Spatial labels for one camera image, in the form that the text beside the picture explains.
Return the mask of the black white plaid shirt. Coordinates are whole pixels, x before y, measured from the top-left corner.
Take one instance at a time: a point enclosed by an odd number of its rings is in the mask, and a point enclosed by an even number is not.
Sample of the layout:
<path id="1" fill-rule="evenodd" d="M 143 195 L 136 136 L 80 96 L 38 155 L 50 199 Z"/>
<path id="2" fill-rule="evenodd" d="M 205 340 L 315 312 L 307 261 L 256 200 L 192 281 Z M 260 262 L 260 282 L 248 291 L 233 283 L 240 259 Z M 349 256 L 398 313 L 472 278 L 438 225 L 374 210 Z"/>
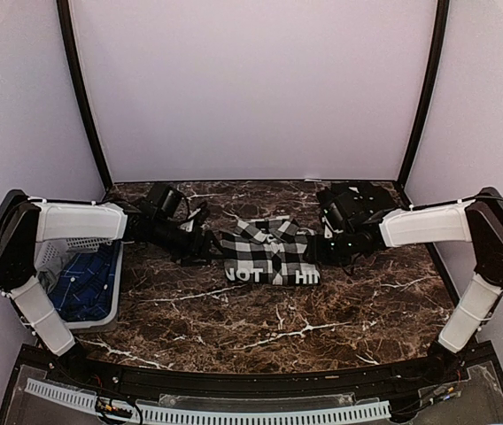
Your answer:
<path id="1" fill-rule="evenodd" d="M 316 233 L 289 216 L 241 220 L 221 232 L 221 252 L 230 282 L 310 286 L 321 283 L 317 266 L 306 259 Z"/>

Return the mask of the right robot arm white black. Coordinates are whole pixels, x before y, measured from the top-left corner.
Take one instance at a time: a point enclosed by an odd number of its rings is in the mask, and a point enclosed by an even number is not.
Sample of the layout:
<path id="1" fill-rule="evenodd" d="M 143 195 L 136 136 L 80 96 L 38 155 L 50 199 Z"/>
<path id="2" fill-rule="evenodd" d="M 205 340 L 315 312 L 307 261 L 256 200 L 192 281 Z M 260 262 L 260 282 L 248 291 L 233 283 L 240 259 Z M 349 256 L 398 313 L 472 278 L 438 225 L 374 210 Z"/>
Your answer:
<path id="1" fill-rule="evenodd" d="M 471 197 L 402 208 L 369 182 L 333 183 L 317 193 L 323 232 L 308 239 L 306 258 L 349 266 L 359 256 L 405 245 L 471 243 L 476 266 L 459 304 L 420 366 L 429 384 L 441 383 L 503 296 L 503 196 L 486 187 Z"/>

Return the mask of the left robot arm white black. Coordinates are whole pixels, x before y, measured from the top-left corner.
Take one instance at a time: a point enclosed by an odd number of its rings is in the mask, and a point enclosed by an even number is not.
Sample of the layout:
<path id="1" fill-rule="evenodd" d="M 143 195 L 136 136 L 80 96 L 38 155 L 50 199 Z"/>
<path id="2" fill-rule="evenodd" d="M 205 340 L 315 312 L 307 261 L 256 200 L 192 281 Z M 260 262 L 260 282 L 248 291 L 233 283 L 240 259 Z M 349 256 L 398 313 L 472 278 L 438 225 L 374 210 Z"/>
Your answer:
<path id="1" fill-rule="evenodd" d="M 218 240 L 203 225 L 206 203 L 173 219 L 188 199 L 173 186 L 154 183 L 149 193 L 129 203 L 54 201 L 10 190 L 0 204 L 0 292 L 22 313 L 46 349 L 57 357 L 58 371 L 74 386 L 93 378 L 93 367 L 78 353 L 69 321 L 64 320 L 40 283 L 41 254 L 53 242 L 68 252 L 114 241 L 152 243 L 184 266 L 208 264 Z"/>

